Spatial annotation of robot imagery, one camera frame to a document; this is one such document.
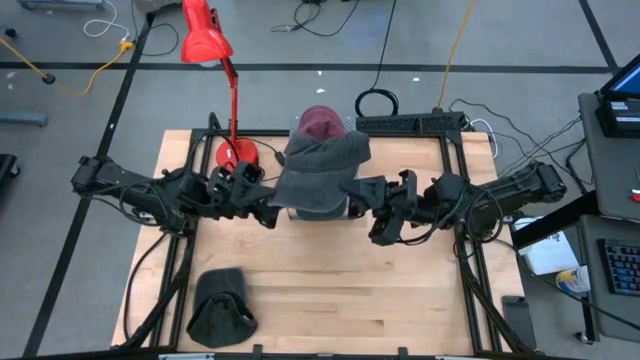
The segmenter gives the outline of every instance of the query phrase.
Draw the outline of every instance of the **red desk lamp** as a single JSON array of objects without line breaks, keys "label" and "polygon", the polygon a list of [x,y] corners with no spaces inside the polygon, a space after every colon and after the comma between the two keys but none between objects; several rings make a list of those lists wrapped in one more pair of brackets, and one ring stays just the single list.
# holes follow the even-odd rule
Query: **red desk lamp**
[{"label": "red desk lamp", "polygon": [[220,60],[229,78],[231,144],[224,142],[218,147],[216,161],[220,166],[228,164],[235,166],[238,160],[258,166],[256,145],[249,139],[238,139],[238,73],[231,63],[230,56],[233,55],[233,49],[222,35],[218,12],[215,9],[210,10],[206,0],[184,0],[182,9],[189,31],[182,44],[182,61],[201,63]]}]

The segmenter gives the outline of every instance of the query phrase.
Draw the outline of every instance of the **table leg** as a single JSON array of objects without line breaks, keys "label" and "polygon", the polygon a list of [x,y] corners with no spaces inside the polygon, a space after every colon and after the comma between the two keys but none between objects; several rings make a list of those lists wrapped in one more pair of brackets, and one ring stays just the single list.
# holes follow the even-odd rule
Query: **table leg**
[{"label": "table leg", "polygon": [[581,215],[598,213],[598,200],[593,190],[542,219],[513,232],[511,234],[513,245],[516,249],[522,249],[575,223]]}]

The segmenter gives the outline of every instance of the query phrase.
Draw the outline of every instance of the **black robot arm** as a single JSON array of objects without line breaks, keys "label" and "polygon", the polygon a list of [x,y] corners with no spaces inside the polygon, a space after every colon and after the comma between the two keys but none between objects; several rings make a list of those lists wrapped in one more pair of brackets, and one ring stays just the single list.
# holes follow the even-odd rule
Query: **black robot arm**
[{"label": "black robot arm", "polygon": [[[260,185],[260,172],[247,163],[239,163],[233,171],[216,167],[209,178],[185,168],[163,174],[148,178],[106,157],[83,157],[71,183],[79,195],[115,197],[121,211],[124,204],[132,207],[128,217],[141,222],[153,218],[171,233],[181,233],[192,219],[244,219],[250,214],[269,229],[276,226],[280,208],[267,204],[275,190]],[[417,194],[413,171],[405,170],[400,177],[401,182],[377,176],[342,184],[349,195],[349,216],[361,217],[371,210],[376,218],[369,232],[375,244],[402,242],[405,222],[413,227],[431,224],[433,230],[464,223],[470,237],[483,239],[504,215],[528,203],[558,201],[566,192],[555,169],[535,161],[509,177],[479,186],[445,173],[432,179],[422,196]]]},{"label": "black robot arm", "polygon": [[350,217],[361,217],[372,210],[376,220],[369,238],[378,245],[402,242],[400,230],[405,222],[412,227],[431,224],[433,230],[463,223],[470,237],[485,239],[504,215],[528,203],[559,201],[567,191],[552,166],[536,161],[509,177],[479,186],[445,173],[432,179],[433,185],[422,196],[417,195],[413,171],[399,175],[400,183],[378,176],[342,184],[350,197]]},{"label": "black robot arm", "polygon": [[247,218],[252,214],[263,226],[276,226],[278,207],[266,204],[273,189],[259,185],[260,172],[239,163],[233,172],[216,167],[209,178],[185,168],[163,171],[154,179],[126,170],[110,158],[80,159],[71,180],[73,190],[83,197],[107,195],[132,207],[140,222],[155,221],[161,230],[181,233],[187,221],[198,218]]}]

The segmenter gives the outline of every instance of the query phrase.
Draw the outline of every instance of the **lamp shade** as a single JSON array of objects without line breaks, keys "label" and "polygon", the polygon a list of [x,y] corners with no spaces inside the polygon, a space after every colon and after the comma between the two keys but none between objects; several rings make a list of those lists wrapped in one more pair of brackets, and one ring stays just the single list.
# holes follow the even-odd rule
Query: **lamp shade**
[{"label": "lamp shade", "polygon": [[183,62],[206,62],[233,55],[231,44],[213,22],[206,0],[184,0],[182,9],[189,31],[182,43]]}]

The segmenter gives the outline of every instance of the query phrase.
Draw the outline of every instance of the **lamp base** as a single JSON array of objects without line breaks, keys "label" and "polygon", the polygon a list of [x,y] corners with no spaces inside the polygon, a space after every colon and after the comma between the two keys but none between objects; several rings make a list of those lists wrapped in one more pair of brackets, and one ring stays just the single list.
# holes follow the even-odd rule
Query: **lamp base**
[{"label": "lamp base", "polygon": [[233,147],[238,154],[236,159],[233,149],[228,142],[223,142],[216,152],[216,161],[219,166],[224,166],[231,170],[238,163],[237,160],[244,161],[258,167],[258,148],[256,144],[249,139],[238,139],[233,143]]}]

